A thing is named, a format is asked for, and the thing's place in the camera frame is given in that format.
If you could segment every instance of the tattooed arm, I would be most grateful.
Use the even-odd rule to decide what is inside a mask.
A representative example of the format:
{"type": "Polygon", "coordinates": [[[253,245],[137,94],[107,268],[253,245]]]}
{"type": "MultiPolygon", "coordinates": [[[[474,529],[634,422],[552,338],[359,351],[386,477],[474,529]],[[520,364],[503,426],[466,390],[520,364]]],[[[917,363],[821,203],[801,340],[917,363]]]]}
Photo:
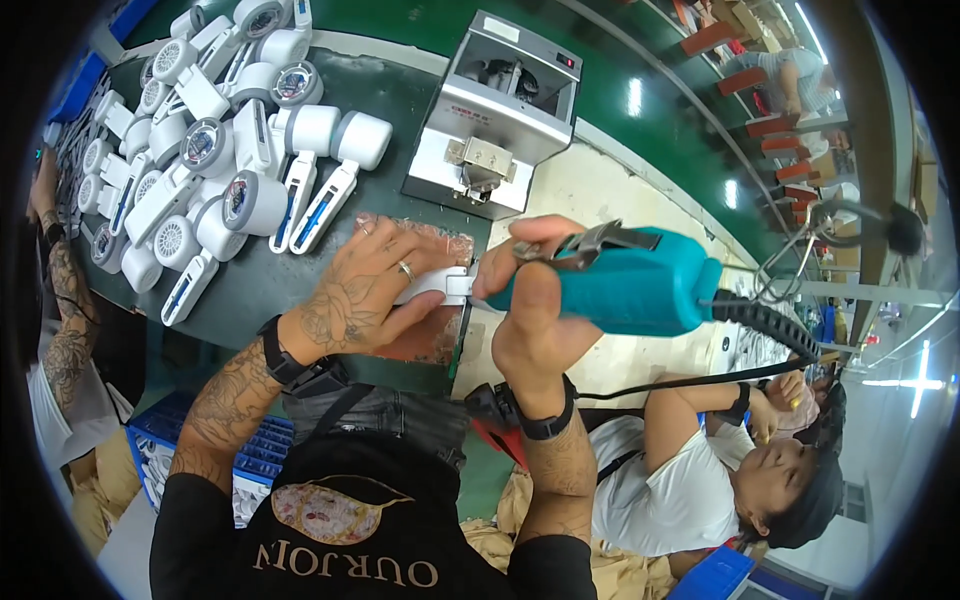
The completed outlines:
{"type": "MultiPolygon", "coordinates": [[[[30,190],[30,204],[39,215],[44,232],[58,222],[54,200],[57,180],[57,156],[48,149],[43,153],[30,190]]],[[[97,309],[66,238],[50,249],[48,272],[60,309],[60,330],[43,355],[43,370],[54,400],[69,419],[67,415],[76,400],[77,382],[90,362],[96,342],[97,309]]]]}
{"type": "MultiPolygon", "coordinates": [[[[425,238],[379,219],[372,232],[357,231],[337,251],[310,298],[280,317],[280,346],[310,365],[330,353],[359,353],[389,344],[444,300],[420,294],[393,310],[409,285],[403,260],[416,275],[448,267],[453,259],[425,238]]],[[[225,493],[232,488],[233,459],[252,437],[282,386],[267,372],[257,338],[224,365],[187,414],[170,473],[195,473],[225,493]]]]}
{"type": "MultiPolygon", "coordinates": [[[[563,383],[550,397],[517,397],[524,416],[539,420],[564,411],[563,383]]],[[[535,442],[523,436],[523,452],[534,480],[530,511],[516,543],[539,536],[573,536],[590,543],[590,520],[597,463],[587,430],[574,410],[569,425],[555,438],[535,442]]]]}

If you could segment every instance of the hand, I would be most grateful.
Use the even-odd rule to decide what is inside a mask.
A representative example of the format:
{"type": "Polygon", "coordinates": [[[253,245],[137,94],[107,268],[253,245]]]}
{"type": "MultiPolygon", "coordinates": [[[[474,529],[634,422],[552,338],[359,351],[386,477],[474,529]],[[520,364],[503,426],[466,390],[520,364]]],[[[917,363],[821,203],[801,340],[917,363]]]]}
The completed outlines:
{"type": "Polygon", "coordinates": [[[401,260],[414,276],[455,262],[445,245],[380,216],[337,251],[310,298],[280,318],[280,343],[309,365],[328,354],[364,353],[392,342],[444,301],[442,292],[424,292],[394,310],[410,285],[401,260]]]}
{"type": "MultiPolygon", "coordinates": [[[[481,258],[480,294],[499,292],[516,273],[510,312],[493,334],[493,362],[513,389],[528,419],[556,416],[564,397],[562,375],[600,339],[603,332],[586,319],[560,319],[557,272],[531,262],[517,270],[513,246],[519,241],[561,241],[583,228],[563,217],[522,219],[510,225],[513,237],[481,258]]],[[[473,283],[473,294],[478,286],[473,283]]]]}
{"type": "Polygon", "coordinates": [[[804,372],[791,371],[778,375],[767,386],[767,399],[779,411],[792,412],[800,405],[804,393],[804,372]]]}
{"type": "Polygon", "coordinates": [[[804,106],[800,102],[800,96],[791,96],[783,103],[783,112],[786,114],[802,114],[804,106]]]}
{"type": "Polygon", "coordinates": [[[40,167],[30,186],[30,206],[33,212],[40,217],[51,210],[55,210],[57,182],[60,174],[57,172],[57,151],[49,146],[43,147],[43,156],[40,158],[40,167]]]}
{"type": "Polygon", "coordinates": [[[754,442],[768,444],[777,433],[779,421],[777,410],[767,400],[767,396],[757,388],[750,391],[750,428],[754,442]]]}

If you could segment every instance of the ear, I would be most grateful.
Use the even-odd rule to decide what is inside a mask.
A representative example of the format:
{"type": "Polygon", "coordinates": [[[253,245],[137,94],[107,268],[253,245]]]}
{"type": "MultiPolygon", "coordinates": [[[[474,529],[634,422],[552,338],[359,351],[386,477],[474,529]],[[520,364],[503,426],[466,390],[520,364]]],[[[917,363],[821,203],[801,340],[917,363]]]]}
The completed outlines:
{"type": "Polygon", "coordinates": [[[759,515],[751,513],[749,519],[750,523],[754,526],[754,529],[756,529],[756,532],[762,537],[766,538],[770,535],[770,530],[767,529],[766,523],[763,522],[763,519],[759,515]]]}

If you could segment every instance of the black cap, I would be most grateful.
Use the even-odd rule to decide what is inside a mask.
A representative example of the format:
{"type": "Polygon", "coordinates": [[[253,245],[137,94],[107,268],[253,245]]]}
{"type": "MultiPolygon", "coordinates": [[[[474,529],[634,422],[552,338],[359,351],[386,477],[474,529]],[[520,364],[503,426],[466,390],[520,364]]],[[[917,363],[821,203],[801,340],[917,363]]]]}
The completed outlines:
{"type": "Polygon", "coordinates": [[[771,548],[799,548],[824,534],[843,499],[843,473],[836,453],[814,449],[817,470],[804,492],[784,513],[767,522],[771,548]]]}

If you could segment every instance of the silver ring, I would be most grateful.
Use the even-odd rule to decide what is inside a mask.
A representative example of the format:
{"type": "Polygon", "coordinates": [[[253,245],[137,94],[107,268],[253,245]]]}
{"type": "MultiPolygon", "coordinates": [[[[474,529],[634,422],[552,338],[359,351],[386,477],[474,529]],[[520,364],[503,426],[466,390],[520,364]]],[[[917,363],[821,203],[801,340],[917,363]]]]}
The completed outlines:
{"type": "Polygon", "coordinates": [[[397,264],[400,266],[400,269],[402,269],[403,272],[407,274],[407,278],[410,279],[411,283],[413,283],[417,279],[417,276],[415,276],[414,272],[411,271],[410,265],[403,262],[402,260],[397,262],[397,264]]]}

